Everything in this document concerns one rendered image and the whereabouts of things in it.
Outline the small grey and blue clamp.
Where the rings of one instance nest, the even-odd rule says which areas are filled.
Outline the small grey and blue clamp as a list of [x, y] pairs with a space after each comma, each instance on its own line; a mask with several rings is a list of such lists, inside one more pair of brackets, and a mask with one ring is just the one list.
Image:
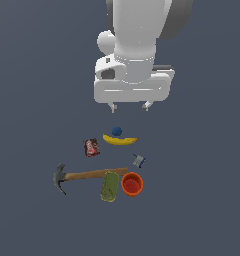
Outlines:
[[138, 168], [140, 168], [144, 164], [144, 162], [145, 162], [145, 158], [144, 157], [142, 157], [140, 155], [136, 155], [133, 164], [135, 166], [137, 166]]

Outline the wooden handled claw hammer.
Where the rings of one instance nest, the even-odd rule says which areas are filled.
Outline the wooden handled claw hammer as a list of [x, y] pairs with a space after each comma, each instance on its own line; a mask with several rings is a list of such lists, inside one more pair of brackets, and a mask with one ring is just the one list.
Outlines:
[[113, 172], [118, 174], [119, 176], [124, 176], [128, 173], [128, 168], [115, 168], [115, 169], [103, 169], [103, 170], [94, 170], [80, 173], [64, 173], [65, 165], [63, 163], [59, 163], [57, 165], [57, 171], [54, 173], [53, 183], [55, 187], [65, 194], [65, 191], [61, 188], [60, 183], [65, 181], [71, 181], [76, 179], [87, 179], [87, 178], [103, 178], [107, 172]]

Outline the green oval tin can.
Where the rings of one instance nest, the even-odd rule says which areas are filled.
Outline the green oval tin can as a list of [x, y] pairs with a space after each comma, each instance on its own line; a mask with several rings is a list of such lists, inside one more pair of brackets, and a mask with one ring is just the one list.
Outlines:
[[116, 172], [108, 171], [103, 179], [100, 197], [104, 201], [113, 202], [116, 199], [119, 175]]

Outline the red and brown box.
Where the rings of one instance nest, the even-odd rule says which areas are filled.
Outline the red and brown box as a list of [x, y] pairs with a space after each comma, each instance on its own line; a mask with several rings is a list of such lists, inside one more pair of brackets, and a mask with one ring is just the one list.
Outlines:
[[84, 141], [85, 155], [92, 157], [100, 154], [99, 144], [96, 138]]

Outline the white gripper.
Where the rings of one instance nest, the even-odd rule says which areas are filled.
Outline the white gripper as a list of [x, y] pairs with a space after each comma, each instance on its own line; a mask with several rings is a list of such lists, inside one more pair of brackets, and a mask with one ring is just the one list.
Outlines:
[[140, 102], [142, 111], [148, 111], [154, 101], [163, 101], [169, 96], [175, 70], [170, 65], [154, 65], [151, 77], [138, 82], [125, 82], [126, 65], [117, 62], [113, 55], [97, 60], [95, 65], [94, 100], [107, 103], [112, 113], [117, 113], [115, 102]]

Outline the orange red cup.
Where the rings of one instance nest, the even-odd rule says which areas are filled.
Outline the orange red cup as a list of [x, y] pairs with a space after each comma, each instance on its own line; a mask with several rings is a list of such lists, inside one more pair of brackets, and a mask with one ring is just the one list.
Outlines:
[[139, 174], [129, 172], [123, 176], [121, 187], [128, 197], [135, 197], [143, 190], [143, 179]]

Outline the yellow banana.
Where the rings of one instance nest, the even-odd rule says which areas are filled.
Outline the yellow banana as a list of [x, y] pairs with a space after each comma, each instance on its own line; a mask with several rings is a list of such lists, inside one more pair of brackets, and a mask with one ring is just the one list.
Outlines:
[[130, 145], [130, 144], [133, 144], [137, 141], [137, 138], [119, 139], [119, 138], [110, 137], [110, 136], [108, 136], [104, 133], [103, 133], [102, 138], [105, 142], [107, 142], [110, 145]]

